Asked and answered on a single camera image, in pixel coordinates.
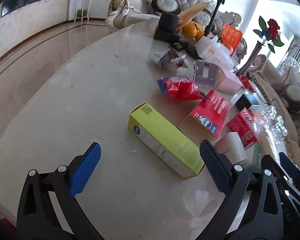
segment green leaf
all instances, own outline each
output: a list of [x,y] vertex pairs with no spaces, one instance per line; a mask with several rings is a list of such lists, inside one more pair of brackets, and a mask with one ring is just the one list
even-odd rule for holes
[[270,43],[268,43],[268,47],[271,50],[271,52],[275,54],[274,47]]
[[261,16],[259,17],[259,25],[262,30],[267,28],[266,21]]
[[256,35],[260,35],[262,33],[262,31],[259,31],[259,30],[253,30],[253,31]]
[[282,47],[284,43],[282,41],[279,41],[278,39],[272,40],[273,45],[277,47]]

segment white side table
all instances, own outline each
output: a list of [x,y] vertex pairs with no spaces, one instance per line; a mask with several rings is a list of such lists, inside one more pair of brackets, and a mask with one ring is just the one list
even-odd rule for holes
[[[89,20],[89,10],[90,10],[91,1],[92,1],[92,0],[89,1],[89,6],[88,6],[87,16],[85,16],[85,17],[88,18],[88,20]],[[83,18],[85,18],[85,17],[83,16],[83,4],[84,4],[84,0],[82,0],[82,2],[81,2],[81,21],[83,21]],[[75,12],[74,12],[74,13],[75,13],[74,21],[76,21],[76,19],[77,19],[77,6],[76,6],[76,2],[74,3],[74,11],[75,11]]]

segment marble floor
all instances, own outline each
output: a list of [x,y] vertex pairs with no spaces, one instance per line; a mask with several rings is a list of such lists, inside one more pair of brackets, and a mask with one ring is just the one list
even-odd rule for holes
[[47,31],[0,62],[0,138],[7,125],[65,62],[108,35],[104,22],[77,21]]

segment beige sofa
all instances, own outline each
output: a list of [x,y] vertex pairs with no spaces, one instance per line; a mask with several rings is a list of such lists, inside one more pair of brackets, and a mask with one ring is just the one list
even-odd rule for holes
[[288,112],[284,99],[282,101],[282,97],[279,96],[285,84],[300,85],[299,74],[291,67],[286,68],[283,75],[280,75],[266,56],[259,55],[255,60],[255,66],[249,69],[249,75],[267,103],[271,102],[277,114],[284,118],[284,126],[288,130],[288,136],[284,140],[287,153],[289,158],[300,167],[300,116]]
[[[215,8],[215,2],[210,0],[178,0],[182,9],[189,8],[199,2],[209,2],[208,11],[212,14]],[[152,14],[149,9],[148,0],[111,0],[108,8],[106,24],[113,30],[119,30],[134,23],[149,20],[151,18],[160,18]],[[242,17],[234,12],[217,12],[215,18],[216,30],[221,29],[222,24],[227,23],[238,28],[242,23]]]

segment potted plant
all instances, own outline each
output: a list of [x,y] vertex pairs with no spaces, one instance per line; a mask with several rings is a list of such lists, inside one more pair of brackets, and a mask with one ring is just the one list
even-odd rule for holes
[[237,76],[245,75],[249,67],[251,66],[251,63],[254,61],[258,53],[260,52],[262,46],[265,46],[268,44],[269,49],[275,53],[274,46],[282,47],[284,43],[280,39],[280,35],[278,30],[280,30],[279,25],[274,19],[270,19],[268,21],[268,25],[266,21],[260,16],[259,17],[259,26],[261,28],[260,30],[253,30],[255,34],[257,34],[262,40],[258,41],[255,48],[253,49],[248,61],[244,66],[236,73]]
[[[81,18],[81,15],[82,15],[82,10],[81,9],[77,10],[77,18]],[[83,17],[86,17],[87,15],[88,15],[87,10],[83,10]]]

